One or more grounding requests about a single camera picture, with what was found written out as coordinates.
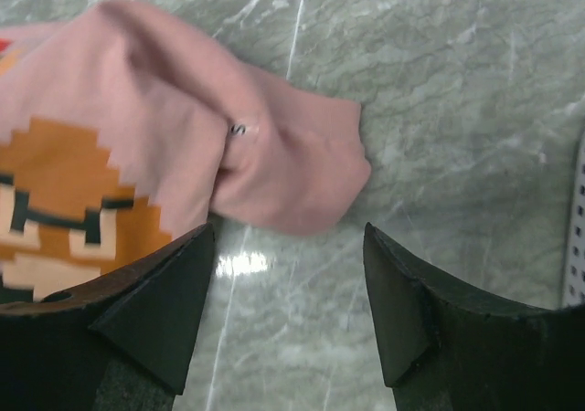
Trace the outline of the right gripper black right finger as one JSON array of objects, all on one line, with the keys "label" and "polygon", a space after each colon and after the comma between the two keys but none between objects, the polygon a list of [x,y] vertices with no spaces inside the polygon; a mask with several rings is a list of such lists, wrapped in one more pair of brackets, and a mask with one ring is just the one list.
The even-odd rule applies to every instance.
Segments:
[{"label": "right gripper black right finger", "polygon": [[581,410],[584,309],[481,290],[366,225],[363,260],[384,384],[399,410]]}]

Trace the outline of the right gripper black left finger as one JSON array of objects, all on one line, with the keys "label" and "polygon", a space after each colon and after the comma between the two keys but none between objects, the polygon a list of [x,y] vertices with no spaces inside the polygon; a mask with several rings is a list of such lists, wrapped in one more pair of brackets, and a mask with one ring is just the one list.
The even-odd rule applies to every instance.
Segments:
[{"label": "right gripper black left finger", "polygon": [[155,253],[38,302],[1,305],[4,410],[169,410],[186,386],[215,235]]}]

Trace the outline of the pink printed t-shirt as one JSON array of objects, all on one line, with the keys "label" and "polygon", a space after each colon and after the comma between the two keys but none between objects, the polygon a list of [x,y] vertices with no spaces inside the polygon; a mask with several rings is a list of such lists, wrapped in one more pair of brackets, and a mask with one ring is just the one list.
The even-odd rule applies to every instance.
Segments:
[{"label": "pink printed t-shirt", "polygon": [[351,100],[138,0],[1,30],[1,300],[39,301],[210,215],[308,236],[371,173]]}]

